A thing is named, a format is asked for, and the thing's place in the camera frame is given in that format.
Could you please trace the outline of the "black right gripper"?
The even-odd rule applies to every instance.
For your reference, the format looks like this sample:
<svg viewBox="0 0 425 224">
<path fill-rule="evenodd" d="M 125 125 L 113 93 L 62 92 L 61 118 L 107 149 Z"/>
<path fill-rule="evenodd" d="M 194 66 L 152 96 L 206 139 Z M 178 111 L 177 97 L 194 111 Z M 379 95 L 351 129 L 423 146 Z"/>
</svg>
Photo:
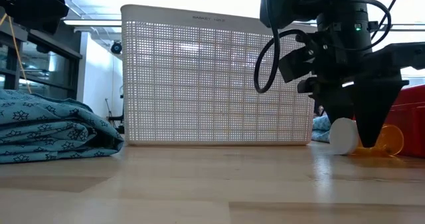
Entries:
<svg viewBox="0 0 425 224">
<path fill-rule="evenodd" d="M 328 49 L 315 57 L 311 70 L 315 76 L 301 81 L 297 91 L 313 93 L 331 123 L 355 116 L 362 145 L 374 147 L 399 92 L 409 84 L 401 70 L 424 69 L 424 40 L 391 43 L 375 52 L 354 53 L 346 61 L 337 61 L 333 54 Z M 343 88 L 348 82 L 353 83 L 351 98 Z"/>
</svg>

